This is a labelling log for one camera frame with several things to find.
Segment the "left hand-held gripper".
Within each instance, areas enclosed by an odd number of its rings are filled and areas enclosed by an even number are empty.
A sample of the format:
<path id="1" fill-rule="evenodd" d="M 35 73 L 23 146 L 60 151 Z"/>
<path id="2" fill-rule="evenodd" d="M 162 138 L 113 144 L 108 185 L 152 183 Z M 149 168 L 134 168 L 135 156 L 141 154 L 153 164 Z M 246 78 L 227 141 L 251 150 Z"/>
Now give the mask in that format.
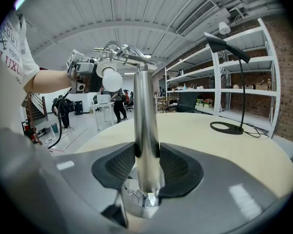
<path id="1" fill-rule="evenodd" d="M 71 81 L 69 94 L 99 92 L 102 78 L 97 75 L 97 65 L 93 59 L 73 50 L 66 62 L 67 76 Z"/>

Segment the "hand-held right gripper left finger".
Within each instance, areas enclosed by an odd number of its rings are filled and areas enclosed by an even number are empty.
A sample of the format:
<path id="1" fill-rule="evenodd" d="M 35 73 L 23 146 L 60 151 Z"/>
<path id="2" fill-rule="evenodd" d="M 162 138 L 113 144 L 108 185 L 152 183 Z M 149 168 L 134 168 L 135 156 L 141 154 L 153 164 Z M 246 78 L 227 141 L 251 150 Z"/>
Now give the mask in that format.
<path id="1" fill-rule="evenodd" d="M 127 228 L 122 187 L 135 164 L 134 142 L 56 157 L 57 168 L 86 203 Z"/>

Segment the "black office chair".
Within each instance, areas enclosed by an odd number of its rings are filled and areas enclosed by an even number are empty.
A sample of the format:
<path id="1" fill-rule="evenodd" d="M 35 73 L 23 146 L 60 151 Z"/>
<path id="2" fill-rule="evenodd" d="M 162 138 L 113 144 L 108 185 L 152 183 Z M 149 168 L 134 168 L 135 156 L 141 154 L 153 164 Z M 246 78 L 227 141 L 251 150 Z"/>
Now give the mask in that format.
<path id="1" fill-rule="evenodd" d="M 166 113 L 194 113 L 195 105 L 199 97 L 198 92 L 184 92 L 179 95 L 177 105 L 171 105 L 166 108 Z"/>

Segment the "black desk lamp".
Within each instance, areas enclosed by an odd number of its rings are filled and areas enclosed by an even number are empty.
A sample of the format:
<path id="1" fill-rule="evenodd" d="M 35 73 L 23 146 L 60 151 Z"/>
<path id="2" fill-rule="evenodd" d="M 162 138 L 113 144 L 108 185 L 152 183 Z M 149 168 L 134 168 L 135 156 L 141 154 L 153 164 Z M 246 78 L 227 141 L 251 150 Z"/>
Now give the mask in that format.
<path id="1" fill-rule="evenodd" d="M 238 47 L 232 45 L 231 43 L 228 43 L 216 36 L 213 36 L 209 33 L 204 33 L 206 40 L 211 48 L 211 51 L 215 54 L 220 51 L 228 50 L 232 54 L 236 55 L 238 57 L 240 71 L 242 75 L 242 89 L 243 89 L 243 107 L 242 107 L 242 116 L 240 125 L 233 125 L 231 123 L 226 123 L 222 121 L 214 121 L 210 123 L 210 128 L 223 134 L 228 135 L 242 135 L 244 133 L 243 123 L 244 123 L 244 115 L 245 115 L 245 107 L 246 107 L 246 89 L 245 89 L 245 80 L 244 80 L 244 71 L 242 67 L 242 60 L 245 63 L 249 63 L 250 56 L 244 52 L 243 50 L 239 49 Z"/>

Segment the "person's left forearm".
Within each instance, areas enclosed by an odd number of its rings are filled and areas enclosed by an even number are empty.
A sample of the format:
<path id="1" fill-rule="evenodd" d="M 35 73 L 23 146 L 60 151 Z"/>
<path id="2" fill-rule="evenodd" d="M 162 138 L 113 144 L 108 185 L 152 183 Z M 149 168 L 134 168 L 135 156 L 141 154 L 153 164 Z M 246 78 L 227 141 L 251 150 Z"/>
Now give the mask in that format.
<path id="1" fill-rule="evenodd" d="M 40 70 L 24 86 L 24 90 L 34 93 L 52 93 L 70 88 L 71 80 L 65 71 Z"/>

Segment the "ceiling air conditioner unit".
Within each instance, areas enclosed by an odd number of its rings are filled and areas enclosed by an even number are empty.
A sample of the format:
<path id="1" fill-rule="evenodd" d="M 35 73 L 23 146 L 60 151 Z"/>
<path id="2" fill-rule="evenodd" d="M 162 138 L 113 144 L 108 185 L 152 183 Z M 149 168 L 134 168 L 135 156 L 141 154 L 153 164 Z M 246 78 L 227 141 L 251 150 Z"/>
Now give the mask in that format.
<path id="1" fill-rule="evenodd" d="M 191 27 L 215 8 L 219 8 L 219 6 L 212 0 L 206 0 L 182 21 L 176 29 L 176 34 L 185 36 Z"/>

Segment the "black computer tower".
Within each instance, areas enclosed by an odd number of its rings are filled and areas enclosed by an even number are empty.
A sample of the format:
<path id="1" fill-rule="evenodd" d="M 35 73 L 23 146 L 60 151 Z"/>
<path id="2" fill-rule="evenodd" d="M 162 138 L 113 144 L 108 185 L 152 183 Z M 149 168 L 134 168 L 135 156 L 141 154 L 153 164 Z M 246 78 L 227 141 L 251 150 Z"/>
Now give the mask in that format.
<path id="1" fill-rule="evenodd" d="M 82 101 L 75 101 L 74 108 L 75 108 L 75 115 L 82 115 L 84 113 Z"/>

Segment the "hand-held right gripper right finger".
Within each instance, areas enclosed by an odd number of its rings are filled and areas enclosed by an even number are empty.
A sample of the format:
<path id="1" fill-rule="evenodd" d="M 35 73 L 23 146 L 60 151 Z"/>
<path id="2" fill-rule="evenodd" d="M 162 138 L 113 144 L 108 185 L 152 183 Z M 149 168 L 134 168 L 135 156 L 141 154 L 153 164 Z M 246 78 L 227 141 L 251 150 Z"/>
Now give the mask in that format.
<path id="1" fill-rule="evenodd" d="M 276 214 L 276 196 L 231 161 L 162 143 L 165 185 L 148 234 L 246 234 Z"/>

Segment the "white metal shelf unit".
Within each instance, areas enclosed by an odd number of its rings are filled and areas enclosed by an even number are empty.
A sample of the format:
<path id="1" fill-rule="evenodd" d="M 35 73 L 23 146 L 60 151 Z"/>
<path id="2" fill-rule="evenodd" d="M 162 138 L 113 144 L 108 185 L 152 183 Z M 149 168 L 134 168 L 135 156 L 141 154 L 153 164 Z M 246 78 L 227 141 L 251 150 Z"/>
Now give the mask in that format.
<path id="1" fill-rule="evenodd" d="M 272 42 L 272 38 L 261 18 L 257 19 L 260 24 L 259 27 L 249 29 L 241 32 L 234 36 L 225 39 L 225 42 L 230 43 L 233 40 L 237 40 L 240 45 L 243 45 L 243 37 L 249 36 L 250 39 L 255 36 L 260 39 L 262 45 L 257 47 L 256 50 L 265 49 L 267 52 L 266 56 L 253 57 L 248 63 L 245 61 L 227 60 L 228 51 L 225 50 L 223 54 L 223 63 L 219 63 L 219 56 L 217 53 L 212 53 L 214 76 L 215 76 L 215 102 L 214 102 L 214 114 L 216 116 L 225 117 L 235 121 L 240 121 L 242 118 L 244 122 L 250 123 L 255 127 L 265 130 L 268 137 L 272 138 L 277 126 L 277 120 L 279 116 L 280 100 L 281 100 L 281 81 L 280 81 L 280 70 L 277 59 L 275 47 Z M 231 85 L 232 74 L 248 74 L 248 73 L 270 73 L 271 82 L 270 90 L 264 90 L 263 86 L 260 85 L 260 89 L 255 85 L 255 89 L 242 88 L 222 88 L 221 75 L 225 74 L 226 85 Z M 268 96 L 271 97 L 271 106 L 269 117 L 262 117 L 243 111 L 231 110 L 231 98 L 228 98 L 226 103 L 226 109 L 223 111 L 221 108 L 221 95 L 226 93 L 229 97 L 232 93 L 235 94 L 250 94 L 257 96 Z"/>
<path id="2" fill-rule="evenodd" d="M 200 109 L 220 116 L 222 82 L 219 56 L 211 51 L 209 45 L 165 68 L 165 79 L 166 96 L 184 92 L 213 93 L 212 108 Z"/>

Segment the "wooden rack cart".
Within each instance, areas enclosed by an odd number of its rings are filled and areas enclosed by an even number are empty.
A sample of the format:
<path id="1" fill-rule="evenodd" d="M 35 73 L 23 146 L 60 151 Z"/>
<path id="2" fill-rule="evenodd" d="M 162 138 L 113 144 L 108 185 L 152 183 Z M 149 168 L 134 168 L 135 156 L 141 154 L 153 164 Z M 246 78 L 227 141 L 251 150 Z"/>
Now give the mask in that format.
<path id="1" fill-rule="evenodd" d="M 175 112 L 177 100 L 168 97 L 161 97 L 157 99 L 157 112 L 170 113 Z"/>

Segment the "silver metal lamp stand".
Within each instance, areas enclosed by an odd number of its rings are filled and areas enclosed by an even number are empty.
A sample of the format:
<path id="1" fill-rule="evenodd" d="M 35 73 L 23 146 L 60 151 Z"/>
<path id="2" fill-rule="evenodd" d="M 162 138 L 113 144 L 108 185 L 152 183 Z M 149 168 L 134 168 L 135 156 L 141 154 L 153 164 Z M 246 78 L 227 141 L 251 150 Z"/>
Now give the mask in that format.
<path id="1" fill-rule="evenodd" d="M 134 74 L 135 164 L 122 187 L 122 197 L 126 213 L 151 218 L 159 208 L 158 195 L 164 179 L 150 73 L 157 69 L 157 64 L 137 48 L 116 41 L 95 48 L 94 52 L 101 54 L 97 60 L 99 75 L 116 63 L 137 68 Z"/>

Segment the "white office table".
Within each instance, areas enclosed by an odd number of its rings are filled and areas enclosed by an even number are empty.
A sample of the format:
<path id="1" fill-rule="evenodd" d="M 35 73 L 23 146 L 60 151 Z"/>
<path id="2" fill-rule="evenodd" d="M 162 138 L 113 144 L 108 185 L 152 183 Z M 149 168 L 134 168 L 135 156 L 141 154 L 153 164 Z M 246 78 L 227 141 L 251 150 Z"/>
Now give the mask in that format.
<path id="1" fill-rule="evenodd" d="M 98 123 L 98 116 L 97 116 L 96 109 L 101 108 L 102 113 L 103 113 L 104 122 L 107 122 L 106 115 L 105 115 L 105 110 L 108 109 L 109 115 L 110 115 L 109 121 L 111 122 L 111 125 L 114 125 L 114 118 L 113 118 L 113 112 L 112 112 L 112 107 L 113 106 L 114 106 L 114 102 L 109 102 L 109 103 L 104 103 L 104 104 L 93 104 L 91 106 L 92 111 L 93 111 L 93 115 L 94 115 L 94 118 L 95 118 L 95 125 L 96 125 L 97 131 L 100 131 L 100 127 L 99 127 L 99 123 Z"/>

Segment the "wooden staircase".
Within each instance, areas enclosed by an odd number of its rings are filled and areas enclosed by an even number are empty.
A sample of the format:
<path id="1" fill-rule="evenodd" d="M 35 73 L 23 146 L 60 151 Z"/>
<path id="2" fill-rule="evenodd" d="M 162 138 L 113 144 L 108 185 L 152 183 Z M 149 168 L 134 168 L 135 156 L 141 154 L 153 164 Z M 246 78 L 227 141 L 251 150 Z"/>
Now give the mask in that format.
<path id="1" fill-rule="evenodd" d="M 48 121 L 44 96 L 33 92 L 27 93 L 26 115 L 31 122 L 41 119 Z"/>

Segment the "person's white printed shirt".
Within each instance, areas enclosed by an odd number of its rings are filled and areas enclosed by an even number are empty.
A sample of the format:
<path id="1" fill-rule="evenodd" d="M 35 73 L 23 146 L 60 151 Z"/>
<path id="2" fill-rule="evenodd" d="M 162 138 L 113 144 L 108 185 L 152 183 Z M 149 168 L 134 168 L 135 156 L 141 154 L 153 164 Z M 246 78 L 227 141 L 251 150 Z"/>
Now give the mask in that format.
<path id="1" fill-rule="evenodd" d="M 21 107 L 38 72 L 24 16 L 12 9 L 0 25 L 0 128 L 23 135 Z"/>

